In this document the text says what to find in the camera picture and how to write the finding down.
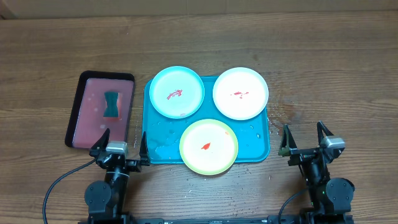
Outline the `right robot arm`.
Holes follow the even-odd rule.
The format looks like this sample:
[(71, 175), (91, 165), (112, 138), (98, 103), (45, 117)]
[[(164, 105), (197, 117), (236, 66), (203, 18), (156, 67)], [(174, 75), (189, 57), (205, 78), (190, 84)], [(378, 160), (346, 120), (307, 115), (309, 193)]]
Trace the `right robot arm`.
[[(345, 141), (335, 136), (324, 124), (317, 123), (318, 146), (299, 149), (289, 127), (285, 124), (278, 155), (288, 157), (289, 166), (298, 166), (307, 188), (288, 198), (281, 206), (278, 223), (353, 223), (351, 201), (354, 184), (345, 178), (331, 178), (327, 165), (345, 149)], [(307, 192), (311, 207), (298, 215), (283, 216), (284, 208), (295, 198)]]

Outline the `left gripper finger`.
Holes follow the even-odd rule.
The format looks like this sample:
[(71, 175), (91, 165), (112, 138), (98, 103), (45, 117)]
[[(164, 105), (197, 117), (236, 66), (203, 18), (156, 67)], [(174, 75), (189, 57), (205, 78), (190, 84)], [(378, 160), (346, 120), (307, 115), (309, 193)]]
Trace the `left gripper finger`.
[(140, 164), (142, 166), (150, 166), (150, 156), (147, 147), (147, 136), (145, 131), (142, 133), (139, 156), (140, 156)]
[(109, 142), (109, 135), (110, 130), (107, 128), (103, 135), (90, 148), (89, 155), (91, 157), (98, 157), (103, 151), (106, 150), (106, 146)]

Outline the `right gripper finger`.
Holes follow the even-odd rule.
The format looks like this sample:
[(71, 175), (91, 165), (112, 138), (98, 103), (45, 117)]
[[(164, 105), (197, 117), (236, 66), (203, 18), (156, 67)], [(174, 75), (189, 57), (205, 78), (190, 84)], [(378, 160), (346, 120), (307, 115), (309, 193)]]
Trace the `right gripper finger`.
[(289, 126), (285, 124), (283, 125), (282, 140), (280, 142), (278, 155), (282, 157), (291, 156), (295, 150), (297, 150), (297, 145), (294, 141)]
[(333, 133), (324, 125), (322, 121), (317, 122), (317, 137), (318, 143), (323, 141), (325, 136), (333, 136)]

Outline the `yellow-green plate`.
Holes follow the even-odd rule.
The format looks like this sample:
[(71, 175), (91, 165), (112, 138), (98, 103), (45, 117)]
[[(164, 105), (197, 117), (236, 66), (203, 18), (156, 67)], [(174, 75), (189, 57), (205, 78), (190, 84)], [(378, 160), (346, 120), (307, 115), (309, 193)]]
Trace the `yellow-green plate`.
[(236, 161), (239, 144), (234, 131), (215, 119), (194, 122), (183, 132), (179, 152), (183, 163), (201, 175), (218, 175)]

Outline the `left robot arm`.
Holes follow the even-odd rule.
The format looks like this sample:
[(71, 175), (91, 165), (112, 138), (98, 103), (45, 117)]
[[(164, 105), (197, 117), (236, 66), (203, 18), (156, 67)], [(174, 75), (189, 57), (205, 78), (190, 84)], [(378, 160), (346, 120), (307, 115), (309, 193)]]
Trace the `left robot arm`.
[(110, 130), (90, 148), (89, 155), (106, 171), (104, 180), (90, 184), (85, 191), (88, 206), (88, 223), (137, 223), (129, 212), (124, 211), (124, 201), (131, 172), (141, 172), (150, 165), (146, 133), (142, 135), (140, 159), (128, 159), (127, 143), (111, 141)]

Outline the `light blue plate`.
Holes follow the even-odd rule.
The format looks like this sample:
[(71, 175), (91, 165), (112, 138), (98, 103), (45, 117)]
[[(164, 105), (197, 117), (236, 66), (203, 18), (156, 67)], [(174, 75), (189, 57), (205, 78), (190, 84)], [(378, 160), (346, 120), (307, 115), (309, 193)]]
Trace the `light blue plate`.
[(161, 70), (149, 87), (152, 106), (162, 116), (182, 119), (193, 115), (203, 103), (205, 86), (199, 75), (183, 66)]

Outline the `green and orange sponge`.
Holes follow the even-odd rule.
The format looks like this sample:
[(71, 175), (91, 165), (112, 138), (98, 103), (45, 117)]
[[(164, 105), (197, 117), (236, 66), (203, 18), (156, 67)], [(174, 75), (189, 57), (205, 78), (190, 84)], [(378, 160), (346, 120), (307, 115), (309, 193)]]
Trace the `green and orange sponge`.
[(120, 103), (122, 94), (115, 91), (107, 91), (104, 93), (106, 107), (104, 110), (104, 118), (118, 118), (121, 115)]

